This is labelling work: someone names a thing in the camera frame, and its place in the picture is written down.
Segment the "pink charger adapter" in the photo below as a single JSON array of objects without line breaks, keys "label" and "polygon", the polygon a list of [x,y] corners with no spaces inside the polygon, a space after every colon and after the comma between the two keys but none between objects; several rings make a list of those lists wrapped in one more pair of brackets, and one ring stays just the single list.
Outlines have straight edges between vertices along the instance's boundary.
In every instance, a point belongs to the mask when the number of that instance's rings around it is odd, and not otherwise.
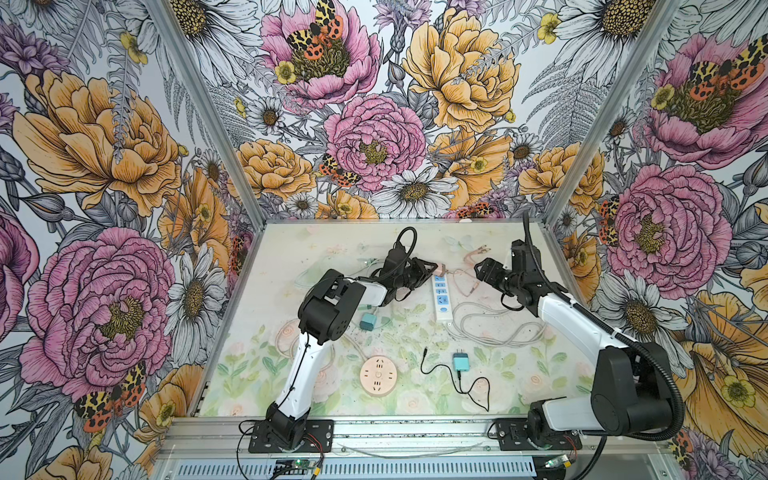
[{"label": "pink charger adapter", "polygon": [[444,277],[448,273],[448,269],[444,264],[439,264],[433,271],[433,275],[436,277]]}]

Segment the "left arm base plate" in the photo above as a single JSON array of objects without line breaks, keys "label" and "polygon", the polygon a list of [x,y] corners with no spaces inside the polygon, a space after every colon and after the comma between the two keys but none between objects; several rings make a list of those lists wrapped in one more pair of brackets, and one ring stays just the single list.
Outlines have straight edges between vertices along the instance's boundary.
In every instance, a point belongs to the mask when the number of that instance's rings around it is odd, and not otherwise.
[{"label": "left arm base plate", "polygon": [[247,451],[251,454],[328,453],[332,450],[335,422],[307,420],[285,431],[266,420],[256,423]]}]

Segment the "white blue power strip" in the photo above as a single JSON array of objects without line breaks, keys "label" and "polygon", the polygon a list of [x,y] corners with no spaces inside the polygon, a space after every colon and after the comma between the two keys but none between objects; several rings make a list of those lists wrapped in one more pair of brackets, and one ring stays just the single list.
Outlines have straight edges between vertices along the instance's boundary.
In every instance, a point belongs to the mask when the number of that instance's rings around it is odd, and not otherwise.
[{"label": "white blue power strip", "polygon": [[448,281],[444,276],[433,276],[431,280],[436,320],[450,323],[454,316]]}]

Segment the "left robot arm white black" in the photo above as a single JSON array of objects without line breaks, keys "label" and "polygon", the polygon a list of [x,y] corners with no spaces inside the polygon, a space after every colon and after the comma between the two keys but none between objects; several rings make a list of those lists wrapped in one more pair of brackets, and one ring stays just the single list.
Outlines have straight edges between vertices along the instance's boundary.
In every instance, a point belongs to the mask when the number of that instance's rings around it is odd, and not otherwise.
[{"label": "left robot arm white black", "polygon": [[295,450],[308,436],[307,421],[321,362],[329,347],[347,331],[361,305],[384,307],[422,286],[434,275],[437,264],[413,255],[418,232],[408,226],[400,231],[382,267],[369,276],[348,276],[327,270],[306,293],[297,312],[299,345],[286,384],[258,424],[269,442]]}]

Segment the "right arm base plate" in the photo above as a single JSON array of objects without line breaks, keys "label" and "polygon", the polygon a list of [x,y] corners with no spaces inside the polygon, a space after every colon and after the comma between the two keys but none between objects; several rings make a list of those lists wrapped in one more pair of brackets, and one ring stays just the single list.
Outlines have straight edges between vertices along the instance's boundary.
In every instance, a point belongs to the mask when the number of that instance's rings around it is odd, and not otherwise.
[{"label": "right arm base plate", "polygon": [[498,418],[490,425],[486,435],[495,440],[501,451],[544,451],[582,449],[582,441],[572,431],[553,431],[549,427],[534,425],[523,418]]}]

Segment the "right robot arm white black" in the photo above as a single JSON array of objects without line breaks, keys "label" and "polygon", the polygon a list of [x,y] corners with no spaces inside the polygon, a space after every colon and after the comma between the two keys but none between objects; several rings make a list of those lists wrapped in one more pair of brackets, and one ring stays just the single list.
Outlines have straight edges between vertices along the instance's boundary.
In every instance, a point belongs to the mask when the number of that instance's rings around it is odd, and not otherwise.
[{"label": "right robot arm white black", "polygon": [[492,258],[477,263],[478,280],[564,335],[594,367],[587,395],[539,400],[522,424],[523,436],[536,448],[555,444],[568,433],[630,437],[660,442],[683,427],[685,405],[673,379],[666,351],[610,326],[550,280],[534,245],[530,219],[524,236],[510,246],[509,265]]}]

